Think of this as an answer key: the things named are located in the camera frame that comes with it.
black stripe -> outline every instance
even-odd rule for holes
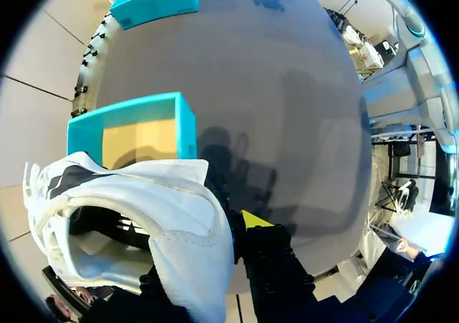
[[[79,165],[72,165],[64,170],[62,176],[54,177],[49,182],[48,195],[50,199],[54,199],[56,196],[61,195],[63,192],[69,189],[78,187],[82,183],[92,181],[93,179],[112,176],[113,174],[96,174],[84,167]],[[51,183],[59,182],[59,187],[52,187]]]
[[[44,93],[47,93],[48,95],[53,95],[54,97],[57,97],[57,98],[66,100],[67,102],[72,102],[72,100],[67,99],[66,97],[62,97],[61,95],[57,95],[56,93],[53,93],[53,92],[49,92],[49,91],[43,90],[42,88],[38,88],[37,86],[33,86],[33,85],[31,85],[31,84],[28,84],[28,83],[26,83],[26,82],[24,82],[24,81],[22,81],[22,80],[19,80],[19,79],[10,77],[9,75],[2,74],[1,76],[2,76],[2,77],[5,77],[5,78],[8,78],[8,79],[10,79],[10,80],[16,81],[17,83],[21,83],[22,85],[29,86],[30,88],[34,88],[35,90],[38,90],[38,91],[42,91],[42,92],[44,92]]]
[[[29,233],[30,231],[26,233],[22,233],[21,235],[18,235],[17,237],[14,237],[13,239],[11,239],[9,242],[14,242],[16,239],[20,239],[21,237],[24,237],[25,235],[28,235]]]
[[[241,311],[241,302],[239,300],[239,294],[236,294],[236,301],[237,301],[237,310],[239,311],[239,319],[241,320],[241,323],[244,323],[244,321],[242,321],[242,311]]]
[[[61,28],[63,28],[65,31],[67,31],[73,38],[75,38],[79,43],[81,43],[82,45],[85,45],[83,42],[80,41],[80,39],[78,37],[76,37],[72,32],[69,31],[69,29],[67,27],[65,27],[64,25],[60,24],[59,21],[57,19],[55,19],[51,14],[49,14],[48,12],[44,11],[52,20],[54,20],[56,23],[58,23],[60,25]]]

teal box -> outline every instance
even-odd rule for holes
[[[126,30],[159,18],[197,12],[199,0],[115,0],[113,17]]]
[[[104,128],[172,118],[175,118],[178,158],[196,159],[196,117],[180,92],[125,100],[69,120],[67,155],[84,151],[102,166]]]

gray table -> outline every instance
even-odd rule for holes
[[[369,204],[371,140],[361,87],[317,0],[201,0],[199,12],[121,31],[98,106],[181,91],[199,155],[231,204],[288,226],[306,269],[357,248]]]

white sneaker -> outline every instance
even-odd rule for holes
[[[83,152],[24,172],[24,204],[35,242],[70,286],[112,285],[139,292],[154,261],[171,302],[196,322],[224,322],[233,269],[232,236],[215,196],[204,187],[205,160],[143,161],[119,170]],[[146,231],[150,253],[97,232],[69,235],[84,206],[125,215]]]

white robot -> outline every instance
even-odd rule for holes
[[[448,64],[408,0],[387,1],[398,12],[399,51],[385,68],[362,83],[371,126],[428,126],[443,151],[455,154],[459,102]]]

